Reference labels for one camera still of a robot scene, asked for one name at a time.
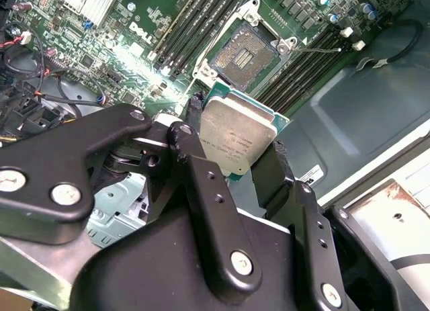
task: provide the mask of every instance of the white connector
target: white connector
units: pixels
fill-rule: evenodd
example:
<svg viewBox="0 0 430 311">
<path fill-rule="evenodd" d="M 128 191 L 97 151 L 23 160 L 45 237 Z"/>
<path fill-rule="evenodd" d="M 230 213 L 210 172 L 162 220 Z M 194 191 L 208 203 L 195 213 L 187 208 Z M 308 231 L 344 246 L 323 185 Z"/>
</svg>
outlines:
<svg viewBox="0 0 430 311">
<path fill-rule="evenodd" d="M 352 33 L 354 33 L 354 29 L 351 27 L 347 27 L 341 31 L 341 36 L 345 38 L 349 38 Z"/>
<path fill-rule="evenodd" d="M 363 40 L 360 40 L 359 42 L 356 42 L 352 45 L 352 48 L 356 51 L 362 51 L 366 47 L 366 43 Z"/>
<path fill-rule="evenodd" d="M 20 44 L 29 44 L 30 41 L 32 41 L 32 33 L 30 31 L 24 31 L 21 34 L 21 41 L 19 41 Z"/>
</svg>

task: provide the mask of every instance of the heat sink fins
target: heat sink fins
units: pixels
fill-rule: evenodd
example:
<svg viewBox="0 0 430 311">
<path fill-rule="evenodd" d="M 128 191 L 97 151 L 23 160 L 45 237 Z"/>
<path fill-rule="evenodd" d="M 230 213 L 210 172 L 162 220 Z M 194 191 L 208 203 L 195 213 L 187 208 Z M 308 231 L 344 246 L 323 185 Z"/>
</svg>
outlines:
<svg viewBox="0 0 430 311">
<path fill-rule="evenodd" d="M 64 5 L 78 15 L 100 26 L 116 0 L 63 0 Z"/>
</svg>

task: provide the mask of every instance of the red wire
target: red wire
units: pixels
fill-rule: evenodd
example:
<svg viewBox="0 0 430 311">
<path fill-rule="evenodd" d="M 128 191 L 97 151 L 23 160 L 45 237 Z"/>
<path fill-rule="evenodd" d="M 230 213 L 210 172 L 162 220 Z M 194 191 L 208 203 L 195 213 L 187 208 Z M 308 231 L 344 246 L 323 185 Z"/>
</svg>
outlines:
<svg viewBox="0 0 430 311">
<path fill-rule="evenodd" d="M 11 46 L 12 44 L 16 44 L 17 42 L 21 41 L 22 39 L 23 39 L 23 37 L 16 37 L 12 41 L 8 41 L 8 42 L 5 42 L 4 44 L 0 44 L 0 48 L 6 47 L 6 46 Z"/>
</svg>

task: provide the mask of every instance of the screw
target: screw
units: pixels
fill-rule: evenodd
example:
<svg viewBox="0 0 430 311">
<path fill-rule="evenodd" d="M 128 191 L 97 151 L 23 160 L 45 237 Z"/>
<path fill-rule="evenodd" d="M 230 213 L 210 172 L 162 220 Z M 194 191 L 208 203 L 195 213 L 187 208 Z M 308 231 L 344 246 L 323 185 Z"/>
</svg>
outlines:
<svg viewBox="0 0 430 311">
<path fill-rule="evenodd" d="M 342 306 L 342 299 L 339 292 L 331 284 L 323 284 L 321 287 L 322 294 L 329 301 L 329 303 L 335 308 Z"/>
<path fill-rule="evenodd" d="M 253 22 L 254 16 L 252 14 L 247 15 L 247 20 L 248 20 L 248 22 Z"/>
<path fill-rule="evenodd" d="M 97 208 L 95 208 L 93 210 L 93 212 L 91 213 L 91 217 L 95 218 L 95 219 L 102 219 L 104 217 L 104 213 L 101 210 L 98 210 Z"/>
<path fill-rule="evenodd" d="M 143 116 L 142 112 L 140 112 L 138 110 L 134 110 L 133 112 L 130 113 L 130 115 L 139 121 L 145 120 L 145 117 Z"/>
<path fill-rule="evenodd" d="M 71 206 L 81 200 L 81 192 L 74 185 L 57 185 L 51 191 L 51 198 L 58 205 Z"/>
<path fill-rule="evenodd" d="M 339 215 L 341 215 L 341 217 L 343 219 L 348 219 L 349 218 L 348 214 L 344 210 L 342 210 L 342 209 L 339 209 Z"/>
<path fill-rule="evenodd" d="M 302 187 L 303 187 L 304 192 L 307 192 L 307 193 L 311 193 L 312 192 L 312 189 L 307 184 L 304 183 L 302 185 Z"/>
<path fill-rule="evenodd" d="M 127 10 L 130 12 L 135 12 L 136 11 L 136 5 L 133 2 L 130 2 L 129 4 L 127 4 Z"/>
<path fill-rule="evenodd" d="M 189 129 L 189 127 L 186 126 L 186 125 L 181 125 L 179 128 L 182 130 L 182 132 L 185 132 L 187 134 L 191 134 L 192 133 L 191 130 Z"/>
<path fill-rule="evenodd" d="M 241 275 L 249 275 L 253 271 L 253 264 L 244 253 L 234 251 L 230 258 L 237 273 Z"/>
<path fill-rule="evenodd" d="M 16 170 L 0 171 L 0 191 L 13 192 L 26 184 L 26 177 Z"/>
</svg>

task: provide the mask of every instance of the sticker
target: sticker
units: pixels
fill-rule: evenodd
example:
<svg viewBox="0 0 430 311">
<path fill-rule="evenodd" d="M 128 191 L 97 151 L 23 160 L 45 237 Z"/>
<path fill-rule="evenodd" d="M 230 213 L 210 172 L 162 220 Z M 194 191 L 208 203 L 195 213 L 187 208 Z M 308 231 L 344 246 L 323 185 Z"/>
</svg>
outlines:
<svg viewBox="0 0 430 311">
<path fill-rule="evenodd" d="M 312 185 L 316 183 L 319 179 L 324 177 L 324 172 L 319 165 L 311 168 L 307 173 L 303 175 L 299 180 L 307 183 L 308 185 Z"/>
</svg>

